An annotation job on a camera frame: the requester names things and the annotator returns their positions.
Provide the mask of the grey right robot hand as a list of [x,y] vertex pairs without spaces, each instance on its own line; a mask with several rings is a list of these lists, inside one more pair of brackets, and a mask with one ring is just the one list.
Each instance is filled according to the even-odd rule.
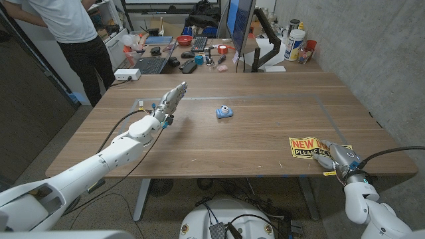
[[323,140],[329,149],[330,156],[320,153],[319,150],[311,150],[311,156],[319,162],[325,169],[333,169],[337,176],[345,183],[349,184],[356,181],[356,178],[349,177],[358,174],[357,166],[361,162],[359,156],[349,148],[334,142]]

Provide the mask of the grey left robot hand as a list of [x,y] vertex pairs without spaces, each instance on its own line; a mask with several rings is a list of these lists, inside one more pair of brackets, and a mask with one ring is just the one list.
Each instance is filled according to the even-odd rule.
[[160,122],[165,120],[166,116],[172,115],[177,109],[177,105],[186,93],[187,83],[182,82],[174,89],[166,93],[159,101],[159,105],[151,113]]

